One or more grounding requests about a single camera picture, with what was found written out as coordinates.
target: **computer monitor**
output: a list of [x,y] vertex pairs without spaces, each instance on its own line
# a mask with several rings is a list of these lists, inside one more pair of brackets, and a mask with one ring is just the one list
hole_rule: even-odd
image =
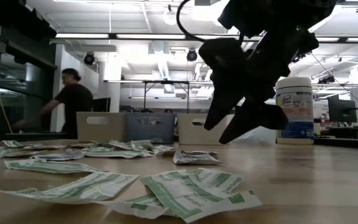
[[333,122],[356,123],[356,103],[352,100],[328,98],[329,120]]
[[93,100],[93,112],[110,112],[110,102],[110,97]]

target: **man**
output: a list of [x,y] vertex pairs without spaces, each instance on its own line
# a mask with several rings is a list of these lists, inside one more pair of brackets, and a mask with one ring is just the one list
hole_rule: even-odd
[[80,111],[92,111],[93,96],[89,89],[78,83],[81,77],[74,68],[64,69],[62,71],[62,80],[65,87],[55,99],[46,104],[38,115],[17,122],[13,126],[14,129],[22,128],[36,119],[39,119],[41,116],[48,114],[60,103],[64,103],[66,123],[63,126],[62,132],[77,134],[76,113]]

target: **table surface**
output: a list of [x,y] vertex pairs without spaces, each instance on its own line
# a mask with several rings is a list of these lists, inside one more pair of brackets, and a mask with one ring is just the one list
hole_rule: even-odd
[[[47,141],[44,144],[66,144]],[[261,207],[225,212],[195,223],[358,223],[358,149],[324,146],[180,146],[184,150],[218,152],[224,163],[207,168],[242,174],[240,190],[253,189]],[[67,184],[89,173],[48,174],[9,170],[0,159],[0,190],[35,187],[46,190]],[[150,175],[175,169],[205,166],[176,166],[171,157],[139,159],[84,158],[78,161],[99,169],[122,174]],[[115,200],[143,196],[146,189],[137,179]],[[184,223],[179,218],[156,220],[118,213],[104,216],[97,204],[59,205],[0,193],[0,223]]]

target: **container lid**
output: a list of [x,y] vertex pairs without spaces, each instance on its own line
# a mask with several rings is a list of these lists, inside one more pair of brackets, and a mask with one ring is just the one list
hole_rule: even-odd
[[284,78],[276,83],[276,89],[286,88],[286,87],[310,87],[311,80],[308,77],[291,77]]

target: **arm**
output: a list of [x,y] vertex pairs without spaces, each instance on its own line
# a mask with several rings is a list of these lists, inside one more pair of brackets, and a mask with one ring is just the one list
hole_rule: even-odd
[[61,92],[56,96],[56,98],[54,100],[49,101],[49,103],[47,103],[41,110],[40,112],[33,116],[30,119],[23,119],[19,122],[17,122],[16,124],[13,125],[14,129],[20,129],[23,128],[25,125],[32,123],[34,121],[36,121],[37,119],[39,119],[41,116],[48,114],[49,112],[51,112],[55,107],[57,107],[60,103],[65,103],[66,100],[70,97],[70,90],[67,88],[67,86],[65,88],[63,88],[61,90]]
[[60,102],[58,100],[51,100],[49,101],[49,103],[47,103],[41,110],[40,112],[33,116],[32,118],[30,118],[28,120],[28,122],[33,122],[36,119],[39,119],[40,117],[42,117],[43,115],[48,114],[49,112],[51,112],[55,107],[57,107],[60,104]]

